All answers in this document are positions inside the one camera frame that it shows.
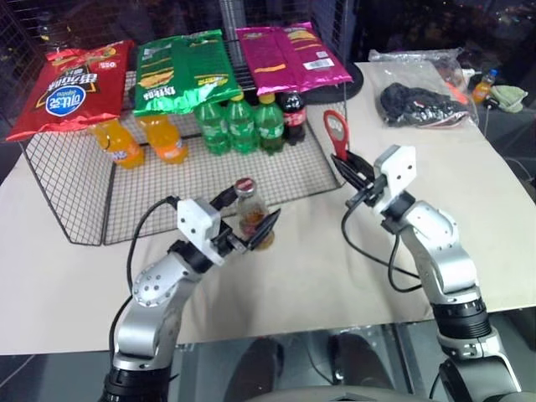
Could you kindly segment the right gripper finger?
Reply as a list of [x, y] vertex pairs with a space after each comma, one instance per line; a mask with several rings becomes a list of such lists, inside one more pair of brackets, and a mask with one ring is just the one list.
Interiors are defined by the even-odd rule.
[[366, 180], [374, 181], [374, 167], [362, 157], [347, 151], [347, 163], [357, 173], [361, 173]]
[[360, 176], [360, 173], [357, 173], [352, 169], [352, 167], [347, 163], [347, 154], [346, 158], [340, 158], [339, 156], [332, 154], [332, 162], [335, 168], [338, 170], [340, 175], [355, 189], [364, 189], [367, 187], [367, 180], [364, 176]]

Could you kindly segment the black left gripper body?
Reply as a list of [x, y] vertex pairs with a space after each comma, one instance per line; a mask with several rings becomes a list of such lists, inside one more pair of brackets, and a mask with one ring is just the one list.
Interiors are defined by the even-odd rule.
[[211, 239], [211, 244], [220, 257], [226, 257], [234, 251], [244, 254], [251, 250], [250, 243], [237, 236], [228, 225], [220, 227], [219, 233]]

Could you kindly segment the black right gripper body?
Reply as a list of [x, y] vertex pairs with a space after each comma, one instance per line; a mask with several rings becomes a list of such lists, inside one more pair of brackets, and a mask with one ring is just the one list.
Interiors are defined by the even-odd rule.
[[369, 207], [374, 206], [387, 186], [387, 177], [380, 174], [377, 178], [364, 173], [348, 173], [345, 175], [346, 181], [357, 190], [357, 193], [345, 202], [350, 209], [365, 203]]

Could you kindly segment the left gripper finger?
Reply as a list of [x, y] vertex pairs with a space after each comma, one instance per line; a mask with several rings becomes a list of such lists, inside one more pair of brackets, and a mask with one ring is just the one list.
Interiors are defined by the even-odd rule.
[[261, 222], [255, 227], [254, 234], [250, 237], [247, 243], [248, 250], [257, 249], [269, 236], [274, 226], [276, 225], [277, 220], [281, 214], [281, 209], [277, 209], [271, 214], [265, 216]]
[[219, 193], [211, 202], [210, 205], [216, 210], [222, 210], [232, 205], [238, 198], [235, 192], [235, 187], [230, 186], [223, 192]]

